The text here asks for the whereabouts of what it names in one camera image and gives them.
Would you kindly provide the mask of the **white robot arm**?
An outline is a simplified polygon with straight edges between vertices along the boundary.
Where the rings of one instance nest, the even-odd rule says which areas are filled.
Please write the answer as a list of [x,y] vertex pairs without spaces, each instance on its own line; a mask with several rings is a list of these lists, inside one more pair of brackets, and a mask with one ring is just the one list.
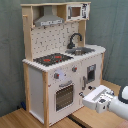
[[118,96],[115,96],[110,88],[100,85],[84,96],[82,103],[97,113],[111,111],[119,117],[128,120],[128,85],[120,88]]

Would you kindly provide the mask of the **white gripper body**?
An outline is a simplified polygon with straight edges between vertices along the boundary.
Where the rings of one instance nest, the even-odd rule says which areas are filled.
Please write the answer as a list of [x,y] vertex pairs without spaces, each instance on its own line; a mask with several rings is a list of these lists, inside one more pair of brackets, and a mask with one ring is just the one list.
[[114,92],[104,85],[98,86],[88,95],[82,98],[84,106],[102,113],[107,110],[108,104],[114,98]]

